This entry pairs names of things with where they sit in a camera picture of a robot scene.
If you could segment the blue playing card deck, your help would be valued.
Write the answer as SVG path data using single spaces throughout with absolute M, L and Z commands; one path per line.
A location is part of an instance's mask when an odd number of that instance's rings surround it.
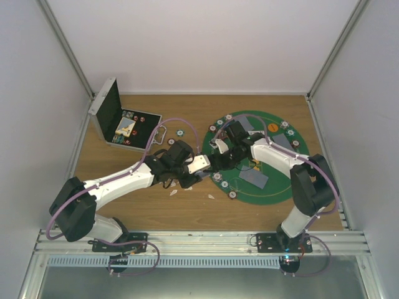
M 198 175 L 200 178 L 206 178 L 206 177 L 209 177 L 209 176 L 211 175 L 211 173 L 199 171 L 199 172 L 197 172 L 197 175 Z

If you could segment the clear round button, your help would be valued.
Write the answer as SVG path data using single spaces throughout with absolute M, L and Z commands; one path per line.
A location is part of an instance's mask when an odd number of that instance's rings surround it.
M 234 189 L 236 192 L 244 191 L 246 189 L 245 183 L 241 178 L 233 178 L 229 181 L 231 189 Z

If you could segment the hundred chips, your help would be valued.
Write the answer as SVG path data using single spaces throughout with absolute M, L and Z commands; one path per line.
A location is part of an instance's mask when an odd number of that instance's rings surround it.
M 230 192 L 228 193 L 228 197 L 229 197 L 231 200 L 236 199 L 236 198 L 237 198 L 237 192 L 235 192 L 235 191 L 230 191 Z
M 217 130 L 218 130 L 217 127 L 214 126 L 214 125 L 210 125 L 209 128 L 208 128 L 208 131 L 209 131 L 210 133 L 216 133 Z
M 300 142 L 298 140 L 293 140 L 291 145 L 293 148 L 298 148 L 300 146 Z

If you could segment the green fifty chip stack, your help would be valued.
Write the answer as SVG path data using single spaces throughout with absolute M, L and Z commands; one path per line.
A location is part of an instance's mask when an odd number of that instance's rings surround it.
M 178 137 L 182 137 L 182 136 L 184 136 L 184 134 L 185 134 L 185 132 L 184 132 L 183 130 L 178 130 L 178 131 L 176 132 L 176 135 L 177 135 Z

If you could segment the orange big blind button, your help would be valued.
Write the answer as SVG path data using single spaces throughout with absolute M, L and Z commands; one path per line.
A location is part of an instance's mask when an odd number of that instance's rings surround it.
M 275 133 L 275 132 L 279 131 L 279 126 L 275 123 L 270 123 L 270 124 L 268 124 L 267 129 L 271 133 Z

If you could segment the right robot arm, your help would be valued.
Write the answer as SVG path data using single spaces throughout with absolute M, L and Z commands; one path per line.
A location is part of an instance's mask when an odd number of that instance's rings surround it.
M 225 123 L 209 143 L 215 148 L 210 158 L 214 172 L 233 169 L 247 158 L 265 163 L 290 179 L 294 207 L 276 229 L 276 245 L 281 251 L 298 247 L 316 218 L 338 208 L 339 190 L 322 155 L 299 154 L 273 142 L 266 132 L 249 134 L 233 120 Z

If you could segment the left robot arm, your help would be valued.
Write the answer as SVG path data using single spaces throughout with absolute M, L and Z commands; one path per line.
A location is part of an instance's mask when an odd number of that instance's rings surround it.
M 49 209 L 52 218 L 47 227 L 57 225 L 69 242 L 90 237 L 105 241 L 116 252 L 123 251 L 128 246 L 127 228 L 115 217 L 98 215 L 99 209 L 130 192 L 175 179 L 188 188 L 201 180 L 198 173 L 209 166 L 205 155 L 194 155 L 188 144 L 177 141 L 169 149 L 144 156 L 106 177 L 88 181 L 70 178 Z

